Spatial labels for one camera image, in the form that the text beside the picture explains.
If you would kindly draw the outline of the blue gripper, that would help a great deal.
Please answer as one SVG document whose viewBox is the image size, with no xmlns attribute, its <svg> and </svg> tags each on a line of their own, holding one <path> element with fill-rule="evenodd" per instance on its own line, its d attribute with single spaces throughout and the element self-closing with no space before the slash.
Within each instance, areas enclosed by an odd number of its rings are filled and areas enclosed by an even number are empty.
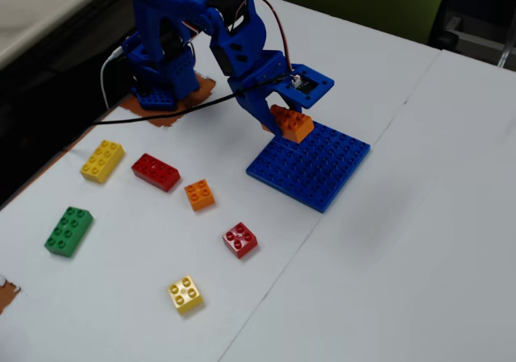
<svg viewBox="0 0 516 362">
<path fill-rule="evenodd" d="M 228 83 L 233 90 L 261 83 L 256 89 L 239 91 L 236 100 L 243 109 L 278 137 L 283 136 L 283 130 L 278 126 L 266 100 L 272 92 L 268 89 L 267 81 L 272 80 L 272 84 L 276 84 L 277 80 L 282 81 L 292 72 L 292 65 L 281 51 L 263 50 L 255 62 L 251 62 L 250 56 L 245 54 L 227 60 Z M 302 107 L 296 103 L 286 102 L 285 105 L 289 110 L 302 113 Z"/>
</svg>

